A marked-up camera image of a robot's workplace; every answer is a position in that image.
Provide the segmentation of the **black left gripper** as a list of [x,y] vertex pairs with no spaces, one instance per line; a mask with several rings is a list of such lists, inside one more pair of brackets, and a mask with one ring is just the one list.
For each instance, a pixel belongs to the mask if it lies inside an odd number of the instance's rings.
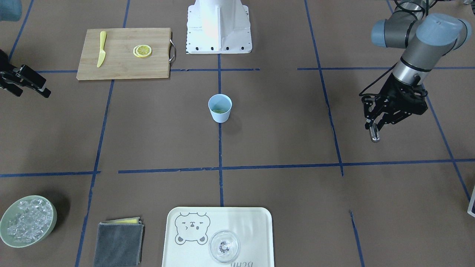
[[[390,74],[379,92],[379,96],[363,96],[365,129],[381,130],[387,124],[397,124],[412,114],[422,115],[428,109],[426,90],[421,85],[408,85]],[[383,113],[381,120],[375,120]]]

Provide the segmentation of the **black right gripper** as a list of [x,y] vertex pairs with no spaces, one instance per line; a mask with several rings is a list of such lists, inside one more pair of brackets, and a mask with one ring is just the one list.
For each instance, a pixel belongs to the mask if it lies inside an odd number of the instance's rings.
[[[4,89],[14,96],[20,97],[23,93],[23,90],[18,86],[28,87],[35,90],[44,98],[49,98],[51,91],[46,87],[46,78],[41,76],[39,73],[34,71],[28,65],[22,65],[20,68],[14,68],[10,65],[8,55],[0,50],[0,71],[1,71],[1,89]],[[15,84],[7,83],[4,80],[5,74],[11,74],[11,71],[14,72]]]

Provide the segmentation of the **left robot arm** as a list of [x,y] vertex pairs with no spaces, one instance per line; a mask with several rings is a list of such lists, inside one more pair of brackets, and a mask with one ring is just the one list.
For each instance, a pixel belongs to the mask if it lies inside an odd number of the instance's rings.
[[379,131],[428,109],[422,84],[438,61],[462,47],[473,34],[470,22],[442,13],[429,13],[434,0],[396,1],[389,19],[379,20],[371,31],[378,47],[404,49],[398,62],[386,71],[378,93],[360,93],[367,130]]

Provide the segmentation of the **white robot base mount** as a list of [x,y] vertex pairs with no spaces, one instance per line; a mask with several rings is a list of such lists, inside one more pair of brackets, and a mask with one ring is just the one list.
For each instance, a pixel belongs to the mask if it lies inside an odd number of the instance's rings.
[[187,15],[187,54],[252,52],[249,9],[242,1],[197,0]]

